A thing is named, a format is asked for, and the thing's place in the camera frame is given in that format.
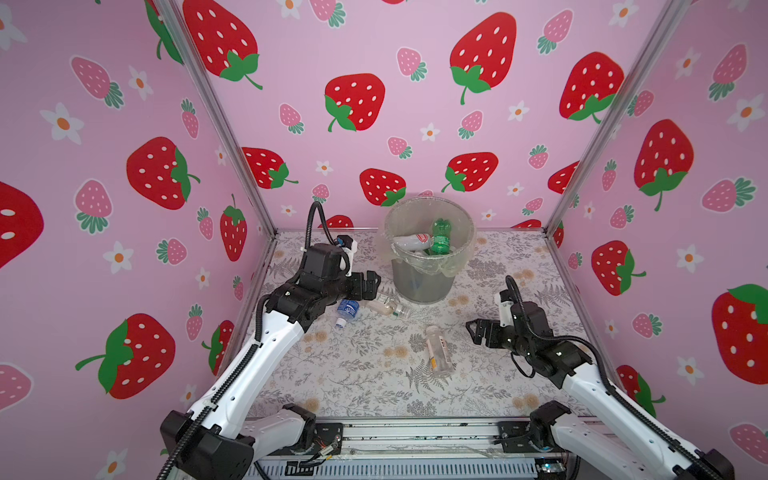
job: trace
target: trash can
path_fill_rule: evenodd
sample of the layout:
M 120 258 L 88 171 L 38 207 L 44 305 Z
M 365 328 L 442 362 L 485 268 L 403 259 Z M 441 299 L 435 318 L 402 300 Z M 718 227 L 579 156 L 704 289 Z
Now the trash can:
M 392 242 L 393 237 L 432 234 L 432 223 L 438 218 L 451 221 L 451 253 L 424 257 Z M 384 218 L 378 237 L 379 254 L 392 261 L 395 288 L 414 303 L 444 299 L 453 279 L 475 252 L 472 218 L 459 205 L 439 197 L 414 197 L 396 204 Z

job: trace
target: green plastic bottle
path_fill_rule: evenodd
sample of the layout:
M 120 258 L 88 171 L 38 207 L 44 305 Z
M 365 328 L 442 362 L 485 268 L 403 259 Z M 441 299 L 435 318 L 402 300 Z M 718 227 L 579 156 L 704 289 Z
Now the green plastic bottle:
M 432 255 L 446 255 L 451 253 L 451 222 L 439 218 L 432 224 L 432 236 L 435 242 L 430 248 Z

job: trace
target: table surface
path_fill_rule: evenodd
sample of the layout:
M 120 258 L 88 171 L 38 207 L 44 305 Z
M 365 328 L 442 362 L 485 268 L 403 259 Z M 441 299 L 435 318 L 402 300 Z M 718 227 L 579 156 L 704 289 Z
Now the table surface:
M 392 265 L 376 252 L 375 231 L 349 233 L 358 241 L 353 270 L 375 270 L 379 292 L 398 296 Z M 263 292 L 271 292 L 298 269 L 304 234 L 278 235 Z M 325 241 L 320 232 L 313 242 Z M 250 409 L 252 417 L 277 412 L 294 402 L 320 417 L 490 417 L 528 415 L 540 404 L 558 400 L 578 415 L 590 415 L 549 380 L 523 377 L 505 349 L 476 346 L 465 322 L 497 319 L 494 295 L 513 275 L 523 299 L 539 304 L 556 335 L 586 338 L 541 233 L 479 231 L 475 255 L 456 277 L 448 296 L 413 308 L 401 320 L 361 308 L 359 318 L 336 328 L 336 305 L 329 306 L 283 357 Z M 454 373 L 437 379 L 429 367 L 425 328 L 438 325 L 449 344 Z M 253 321 L 248 333 L 253 332 Z M 520 360 L 524 371 L 530 366 Z

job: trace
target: strawberry wallpaper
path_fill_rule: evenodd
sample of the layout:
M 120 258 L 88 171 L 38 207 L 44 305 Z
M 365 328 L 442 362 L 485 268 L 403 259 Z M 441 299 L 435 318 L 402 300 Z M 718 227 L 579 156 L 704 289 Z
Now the strawberry wallpaper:
M 0 3 L 0 478 L 154 478 L 267 235 L 154 3 L 65 3 Z
M 281 228 L 418 194 L 545 223 L 665 3 L 176 2 Z
M 768 476 L 764 2 L 691 5 L 564 218 L 627 392 Z

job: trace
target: white flower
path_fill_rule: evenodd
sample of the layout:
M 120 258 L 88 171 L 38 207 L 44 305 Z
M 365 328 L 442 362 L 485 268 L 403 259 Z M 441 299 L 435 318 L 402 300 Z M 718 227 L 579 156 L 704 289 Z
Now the white flower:
M 634 0 L 624 0 L 622 3 L 614 3 L 614 16 L 611 17 L 609 25 L 619 24 L 620 27 L 627 25 L 629 16 L 640 10 L 640 7 L 633 5 Z
M 141 100 L 147 100 L 147 95 L 152 95 L 154 93 L 152 87 L 147 83 L 147 72 L 143 70 L 136 71 L 136 69 L 130 65 L 128 65 L 128 70 L 131 72 L 131 79 L 128 81 L 128 84 L 131 88 L 139 90 L 139 97 L 141 97 Z
M 728 8 L 735 8 L 739 13 L 743 12 L 750 0 L 730 0 Z
M 49 122 L 53 127 L 51 128 L 51 137 L 54 140 L 61 140 L 64 137 L 69 138 L 72 142 L 80 144 L 80 134 L 78 130 L 83 128 L 85 124 L 82 120 L 69 116 L 67 108 L 61 102 L 56 104 L 56 111 L 40 110 L 40 115 Z
M 531 109 L 525 106 L 525 102 L 520 100 L 520 103 L 509 108 L 510 115 L 507 120 L 523 121 L 523 115 L 527 114 L 529 110 Z
M 696 253 L 696 245 L 691 245 L 686 250 L 681 248 L 677 249 L 677 256 L 680 258 L 677 261 L 678 267 L 686 267 L 689 272 L 696 271 L 696 264 L 704 261 L 704 257 Z
M 112 480 L 116 475 L 125 472 L 125 464 L 123 461 L 125 460 L 127 453 L 128 449 L 123 450 L 119 454 L 109 452 L 109 455 L 107 455 L 107 464 L 98 471 L 96 480 Z
M 184 404 L 185 409 L 190 408 L 190 405 L 192 405 L 194 401 L 197 400 L 194 395 L 195 390 L 197 390 L 197 385 L 187 384 L 187 388 L 184 389 L 184 393 L 179 398 L 179 402 Z
M 759 120 L 766 116 L 766 112 L 760 108 L 763 103 L 763 94 L 757 95 L 752 101 L 737 100 L 736 113 L 728 117 L 728 124 L 736 124 L 738 131 L 745 131 L 753 120 Z
M 227 164 L 227 152 L 224 151 L 224 147 L 221 145 L 219 145 L 219 147 L 216 149 L 216 161 L 219 163 L 219 165 Z
M 696 385 L 696 379 L 702 379 L 704 378 L 704 373 L 696 368 L 696 359 L 693 357 L 690 357 L 688 360 L 677 357 L 677 364 L 680 365 L 680 368 L 677 369 L 677 374 L 679 376 L 684 376 L 688 378 L 688 381 L 691 385 Z
M 594 213 L 594 207 L 592 207 L 592 202 L 590 202 L 588 205 L 584 206 L 584 217 L 588 218 L 589 220 L 592 220 L 593 213 Z
M 283 18 L 290 15 L 295 19 L 298 19 L 299 7 L 301 6 L 302 1 L 303 0 L 277 0 L 277 3 L 282 6 L 280 13 L 283 14 Z
M 616 334 L 619 330 L 616 328 L 613 320 L 605 320 L 605 332 L 611 336 L 612 339 L 616 338 Z
M 207 272 L 203 267 L 200 267 L 200 273 L 194 276 L 197 280 L 197 289 L 202 290 L 204 286 L 209 286 L 210 272 Z
M 693 47 L 688 48 L 685 56 L 678 60 L 674 65 L 677 67 L 677 73 L 674 75 L 674 79 L 677 80 L 683 75 L 690 77 L 690 74 L 694 72 L 694 65 L 699 61 L 700 56 L 701 53 L 694 53 Z
M 27 42 L 27 38 L 11 23 L 11 20 L 11 8 L 0 3 L 0 25 L 3 25 L 3 28 L 0 28 L 0 48 L 5 51 L 11 48 L 11 40 Z
M 333 169 L 330 166 L 330 162 L 317 162 L 317 168 L 315 169 L 315 172 L 320 172 L 324 177 L 327 177 L 328 173 L 332 171 Z
M 435 124 L 430 123 L 425 128 L 422 128 L 422 140 L 429 140 L 429 141 L 435 141 L 435 137 L 437 137 L 437 134 L 440 133 L 440 130 L 435 128 Z
M 123 244 L 120 242 L 115 242 L 114 246 L 112 247 L 111 252 L 107 252 L 103 255 L 104 260 L 112 263 L 112 273 L 115 274 L 122 270 L 130 270 L 131 267 L 131 257 L 134 254 L 134 249 L 132 248 L 123 248 Z
M 507 192 L 507 196 L 515 195 L 517 197 L 520 194 L 520 192 L 525 190 L 525 187 L 521 187 L 520 186 L 520 182 L 518 182 L 518 183 L 516 183 L 516 184 L 514 184 L 514 185 L 512 185 L 510 187 L 507 187 L 507 190 L 509 190 Z

